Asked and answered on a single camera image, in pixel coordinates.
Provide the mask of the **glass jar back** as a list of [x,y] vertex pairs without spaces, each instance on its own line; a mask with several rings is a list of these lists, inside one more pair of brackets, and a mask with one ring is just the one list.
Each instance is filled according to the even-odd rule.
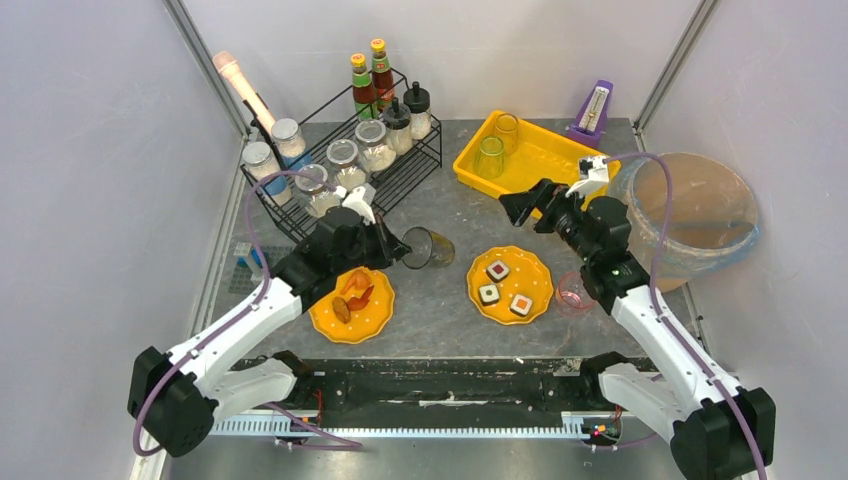
[[339,207],[342,200],[336,195],[328,170],[319,164],[308,164],[298,171],[295,187],[301,205],[315,218],[323,217],[330,209]]

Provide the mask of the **blue band spice jar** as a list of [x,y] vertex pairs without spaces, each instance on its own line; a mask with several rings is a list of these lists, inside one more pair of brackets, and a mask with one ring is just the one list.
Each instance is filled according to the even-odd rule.
[[[256,180],[262,180],[280,171],[271,146],[265,142],[247,143],[242,151],[241,160]],[[285,176],[278,176],[267,181],[261,190],[264,199],[273,200],[278,205],[284,205],[292,198],[292,191]]]
[[278,119],[271,129],[287,170],[297,171],[313,163],[299,123],[291,118]]

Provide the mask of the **amber glass cup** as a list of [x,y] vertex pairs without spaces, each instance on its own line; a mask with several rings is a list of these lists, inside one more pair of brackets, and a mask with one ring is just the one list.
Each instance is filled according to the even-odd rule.
[[501,113],[495,119],[495,135],[501,139],[506,156],[511,156],[517,150],[518,127],[519,119],[511,113]]

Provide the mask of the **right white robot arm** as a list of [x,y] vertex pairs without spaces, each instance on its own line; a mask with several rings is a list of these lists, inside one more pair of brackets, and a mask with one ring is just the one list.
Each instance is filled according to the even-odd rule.
[[581,365],[589,393],[662,438],[687,479],[750,472],[766,478],[774,459],[775,402],[761,387],[742,386],[673,315],[629,250],[626,205],[608,196],[585,201],[549,179],[499,202],[516,226],[540,212],[535,232],[557,234],[583,260],[589,296],[641,345],[661,376],[653,381],[623,355],[608,352]]

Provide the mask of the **dark glass cup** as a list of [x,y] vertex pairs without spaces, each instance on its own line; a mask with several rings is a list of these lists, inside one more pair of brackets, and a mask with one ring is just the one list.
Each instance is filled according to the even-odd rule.
[[402,242],[410,248],[410,252],[402,258],[409,269],[443,268],[455,258],[454,244],[448,238],[421,226],[410,228]]

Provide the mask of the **glass jar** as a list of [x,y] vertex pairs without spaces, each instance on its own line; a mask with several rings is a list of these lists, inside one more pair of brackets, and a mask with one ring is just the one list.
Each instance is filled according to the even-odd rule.
[[295,187],[301,205],[315,218],[323,217],[330,209],[339,207],[342,200],[336,195],[328,170],[319,164],[308,164],[298,171]]
[[338,139],[331,142],[326,156],[337,185],[351,191],[367,183],[368,173],[362,166],[362,155],[354,141]]
[[377,119],[361,121],[355,128],[355,138],[363,154],[364,168],[370,173],[388,169],[397,153],[387,143],[387,127]]

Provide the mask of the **orange chicken wing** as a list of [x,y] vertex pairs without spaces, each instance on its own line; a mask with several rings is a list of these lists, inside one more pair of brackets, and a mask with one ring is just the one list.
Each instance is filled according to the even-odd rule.
[[345,295],[351,290],[366,290],[371,285],[372,280],[366,270],[354,270],[341,289],[341,294]]

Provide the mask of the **brown chicken piece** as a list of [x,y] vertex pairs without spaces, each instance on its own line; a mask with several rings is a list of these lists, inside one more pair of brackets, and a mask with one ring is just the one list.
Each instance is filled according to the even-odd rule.
[[343,297],[335,297],[332,302],[332,311],[339,322],[348,324],[351,319],[351,311],[347,301]]

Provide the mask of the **pink glass cup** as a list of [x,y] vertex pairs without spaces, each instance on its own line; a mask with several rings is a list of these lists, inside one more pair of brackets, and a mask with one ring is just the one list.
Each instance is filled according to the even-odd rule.
[[563,275],[556,287],[557,308],[563,316],[580,316],[588,313],[597,302],[584,287],[579,271]]

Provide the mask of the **black cap shaker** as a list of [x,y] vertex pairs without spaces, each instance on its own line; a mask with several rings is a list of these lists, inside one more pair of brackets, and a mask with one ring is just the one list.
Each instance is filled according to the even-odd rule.
[[411,112],[398,98],[393,98],[384,109],[382,120],[387,128],[386,142],[398,156],[406,154],[413,146]]
[[424,139],[432,129],[431,95],[418,81],[404,92],[403,103],[410,111],[410,131],[413,140]]

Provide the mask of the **glass jar front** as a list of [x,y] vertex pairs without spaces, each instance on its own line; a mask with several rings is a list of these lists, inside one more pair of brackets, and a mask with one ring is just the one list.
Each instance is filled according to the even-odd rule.
[[354,141],[338,139],[331,142],[326,156],[337,185],[351,191],[367,183],[368,173],[362,166],[362,155]]

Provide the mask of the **red label sauce bottle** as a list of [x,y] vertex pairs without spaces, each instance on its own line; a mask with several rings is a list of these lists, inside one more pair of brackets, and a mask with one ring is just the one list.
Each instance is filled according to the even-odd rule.
[[395,80],[386,51],[385,40],[375,38],[370,42],[370,47],[372,51],[372,83],[378,96],[376,106],[378,111],[382,112],[395,97]]

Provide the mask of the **green label sauce bottle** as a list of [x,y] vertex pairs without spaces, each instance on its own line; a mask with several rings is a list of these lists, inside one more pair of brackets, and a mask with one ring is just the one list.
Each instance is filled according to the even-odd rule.
[[357,117],[360,121],[379,118],[377,91],[373,85],[367,59],[363,53],[350,57],[352,68],[352,94]]

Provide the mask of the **red centre sushi piece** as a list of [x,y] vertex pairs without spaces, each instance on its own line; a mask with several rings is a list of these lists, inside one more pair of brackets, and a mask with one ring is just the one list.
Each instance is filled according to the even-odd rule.
[[501,259],[496,259],[486,266],[485,273],[493,283],[505,280],[511,272],[510,267]]

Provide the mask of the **green glass cup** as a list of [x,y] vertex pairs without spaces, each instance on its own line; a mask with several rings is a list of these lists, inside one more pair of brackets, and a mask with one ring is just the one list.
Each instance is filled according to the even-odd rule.
[[473,161],[473,172],[487,180],[500,177],[504,171],[505,149],[502,139],[489,135],[484,137],[479,145]]

